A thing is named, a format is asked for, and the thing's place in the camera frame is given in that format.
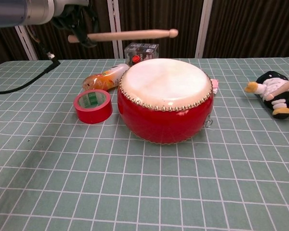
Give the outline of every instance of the drum ring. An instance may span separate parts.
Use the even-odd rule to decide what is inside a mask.
[[[144,108],[148,108],[150,110],[155,110],[155,111],[159,111],[161,110],[162,112],[173,112],[173,111],[176,111],[176,112],[179,112],[179,111],[185,111],[187,108],[188,109],[192,109],[193,107],[198,107],[199,105],[203,104],[206,100],[208,100],[208,98],[212,95],[213,93],[213,84],[210,80],[210,77],[206,74],[206,76],[209,78],[210,80],[210,85],[211,85],[211,88],[210,88],[210,91],[205,95],[204,98],[202,98],[201,100],[198,100],[197,102],[194,102],[193,104],[188,104],[187,106],[186,105],[183,105],[182,107],[175,107],[175,108],[172,108],[172,107],[168,107],[166,108],[165,106],[159,108],[159,107],[154,107],[153,105],[151,104],[146,104],[140,100],[136,100],[134,98],[131,98],[130,95],[128,95],[128,93],[124,90],[124,88],[122,87],[122,80],[124,79],[125,77],[125,74],[126,74],[127,71],[125,71],[123,73],[123,75],[121,76],[120,78],[120,81],[119,81],[119,90],[121,91],[121,93],[125,96],[125,98],[127,98],[128,100],[130,100],[132,103],[135,103],[137,105],[141,105],[142,107]],[[209,124],[208,126],[206,126],[207,128],[209,126],[211,126],[211,124],[213,123],[213,121],[209,120],[209,121],[206,121],[207,124]]]
[[[205,128],[211,127],[212,123],[213,123],[213,120],[212,120],[212,119],[207,120],[207,121],[206,121],[206,124],[205,124]]]

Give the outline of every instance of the black cable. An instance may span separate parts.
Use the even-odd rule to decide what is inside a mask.
[[[56,63],[52,63],[49,67],[47,67],[42,73],[40,73],[38,76],[36,76],[34,79],[30,80],[29,82],[27,82],[26,84],[18,87],[18,88],[14,88],[14,89],[11,89],[11,90],[4,90],[4,91],[0,91],[0,95],[3,95],[3,94],[9,94],[9,93],[12,93],[12,92],[15,92],[15,91],[19,91],[21,89],[24,89],[26,88],[27,86],[29,86],[30,84],[34,83],[35,81],[37,81],[39,78],[41,78],[44,74],[54,70],[58,65],[60,65],[59,62],[56,62]]]
[[[19,91],[21,89],[26,88],[27,86],[29,86],[30,84],[34,83],[35,81],[37,81],[39,78],[41,78],[44,74],[47,74],[48,72],[54,70],[57,66],[60,65],[60,62],[58,61],[58,59],[55,57],[54,54],[52,54],[47,48],[45,48],[45,46],[40,42],[40,40],[36,37],[34,37],[32,35],[32,32],[30,32],[31,37],[39,44],[39,46],[41,47],[41,49],[47,54],[48,58],[52,61],[52,64],[50,64],[42,73],[40,73],[38,76],[36,76],[34,79],[30,80],[29,82],[27,82],[26,84],[18,87],[18,88],[14,88],[11,90],[4,90],[4,91],[0,91],[0,95],[3,94],[9,94],[15,91]]]

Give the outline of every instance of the stuffed toy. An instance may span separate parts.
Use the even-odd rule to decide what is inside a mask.
[[[273,111],[273,118],[289,117],[289,80],[284,75],[268,71],[255,82],[249,82],[244,90],[259,95],[264,105]]]

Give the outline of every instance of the drumstick tip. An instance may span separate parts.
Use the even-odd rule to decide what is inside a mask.
[[[177,29],[171,29],[169,31],[169,38],[177,37],[178,34],[179,34],[179,31]]]

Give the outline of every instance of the plastic box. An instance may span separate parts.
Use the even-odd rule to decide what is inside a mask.
[[[138,62],[159,57],[159,45],[152,43],[131,43],[124,49],[125,63],[133,66]]]

